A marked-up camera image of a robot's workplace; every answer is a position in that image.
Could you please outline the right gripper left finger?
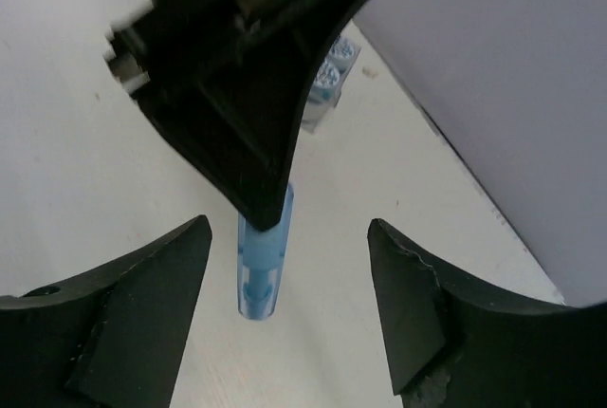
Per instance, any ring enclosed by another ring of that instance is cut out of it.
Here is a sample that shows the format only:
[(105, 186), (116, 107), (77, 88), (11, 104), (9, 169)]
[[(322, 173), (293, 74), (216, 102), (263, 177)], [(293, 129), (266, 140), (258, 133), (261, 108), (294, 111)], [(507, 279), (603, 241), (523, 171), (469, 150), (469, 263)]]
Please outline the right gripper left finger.
[(211, 242), (199, 215), (101, 266), (2, 297), (2, 406), (169, 406)]

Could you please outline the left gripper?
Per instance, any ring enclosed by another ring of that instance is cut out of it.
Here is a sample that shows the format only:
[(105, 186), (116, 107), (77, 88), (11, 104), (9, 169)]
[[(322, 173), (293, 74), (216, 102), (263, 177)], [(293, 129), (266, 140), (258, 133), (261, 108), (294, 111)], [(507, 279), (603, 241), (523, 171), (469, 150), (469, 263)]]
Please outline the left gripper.
[(276, 225), (304, 105), (368, 0), (151, 0), (106, 62), (158, 133), (257, 229)]

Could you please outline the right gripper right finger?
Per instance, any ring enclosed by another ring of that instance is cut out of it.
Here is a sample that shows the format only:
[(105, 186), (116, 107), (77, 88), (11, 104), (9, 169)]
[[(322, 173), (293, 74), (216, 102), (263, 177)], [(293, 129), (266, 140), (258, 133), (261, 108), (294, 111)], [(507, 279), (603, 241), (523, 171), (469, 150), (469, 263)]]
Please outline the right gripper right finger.
[(368, 234), (394, 394), (406, 407), (602, 407), (606, 306), (494, 286), (376, 218)]

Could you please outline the blue lidded jar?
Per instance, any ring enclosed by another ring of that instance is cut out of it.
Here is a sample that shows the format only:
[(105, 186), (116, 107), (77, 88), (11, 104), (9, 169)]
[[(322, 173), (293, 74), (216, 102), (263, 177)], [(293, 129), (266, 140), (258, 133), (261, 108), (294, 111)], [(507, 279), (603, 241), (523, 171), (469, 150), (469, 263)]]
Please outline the blue lidded jar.
[(327, 59), (339, 72), (347, 71), (358, 55), (357, 47), (344, 36), (339, 36), (327, 53)]
[(316, 126), (336, 102), (340, 91), (341, 74), (328, 60), (324, 60), (309, 90), (303, 112), (302, 126)]

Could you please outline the blue transparent highlighter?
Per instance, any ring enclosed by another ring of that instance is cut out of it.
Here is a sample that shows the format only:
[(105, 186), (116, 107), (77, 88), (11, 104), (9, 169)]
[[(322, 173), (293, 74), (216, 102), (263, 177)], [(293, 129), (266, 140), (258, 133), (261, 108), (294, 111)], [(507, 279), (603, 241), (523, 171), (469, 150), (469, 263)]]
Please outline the blue transparent highlighter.
[(263, 321), (275, 310), (280, 289), (294, 201), (287, 184), (281, 218), (276, 226), (260, 232), (238, 215), (238, 311), (248, 320)]

